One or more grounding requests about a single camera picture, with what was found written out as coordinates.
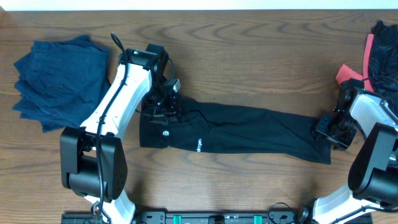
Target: garment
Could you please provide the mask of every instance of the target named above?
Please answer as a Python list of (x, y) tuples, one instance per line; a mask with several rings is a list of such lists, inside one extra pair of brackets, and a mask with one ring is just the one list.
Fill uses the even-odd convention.
[(315, 141), (318, 119), (244, 106), (182, 99), (182, 123), (150, 123), (141, 113), (141, 147), (214, 153), (286, 153), (330, 164), (330, 144)]
[[(365, 46), (365, 52), (363, 55), (363, 76), (356, 73), (354, 70), (350, 69), (347, 65), (343, 64), (340, 69), (338, 70), (337, 76), (336, 76), (336, 81), (338, 82), (339, 85), (343, 83), (344, 81), (349, 80), (350, 78), (354, 78), (357, 80), (363, 80), (367, 77), (368, 75), (368, 67), (369, 67), (369, 57), (372, 49), (372, 44), (373, 44), (373, 39), (374, 35), (369, 34), (368, 39), (366, 40), (366, 46)], [(374, 92), (374, 89), (371, 85), (370, 80), (365, 81), (365, 89), (367, 91)]]
[[(376, 92), (390, 96), (397, 93), (398, 85), (382, 77), (398, 79), (398, 26), (385, 26), (379, 21), (372, 28), (372, 33), (374, 41), (369, 60), (369, 76), (379, 77), (372, 80)], [(398, 100), (392, 99), (389, 104), (398, 112)]]
[(109, 89), (109, 50), (87, 35), (64, 42), (35, 41), (31, 53), (14, 66), (20, 77), (15, 88), (21, 118), (39, 120), (43, 132), (79, 127)]

